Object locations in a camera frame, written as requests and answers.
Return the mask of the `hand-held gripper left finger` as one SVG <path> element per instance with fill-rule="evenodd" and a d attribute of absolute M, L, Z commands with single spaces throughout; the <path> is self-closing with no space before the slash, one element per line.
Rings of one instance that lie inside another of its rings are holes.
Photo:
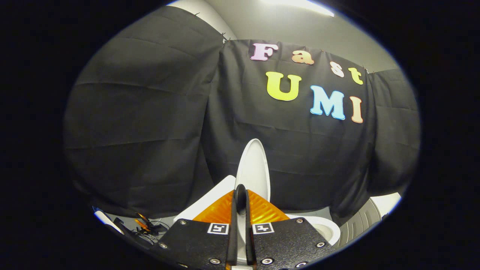
<path fill-rule="evenodd" d="M 158 242 L 158 255 L 187 270 L 232 270 L 238 265 L 240 196 L 240 186 L 207 192 L 175 219 Z"/>

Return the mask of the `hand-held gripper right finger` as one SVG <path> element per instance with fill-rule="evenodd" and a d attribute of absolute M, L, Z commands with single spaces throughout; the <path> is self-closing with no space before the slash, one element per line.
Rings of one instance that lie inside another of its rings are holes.
<path fill-rule="evenodd" d="M 252 270 L 292 270 L 335 251 L 336 224 L 313 216 L 286 215 L 240 185 L 240 263 Z"/>

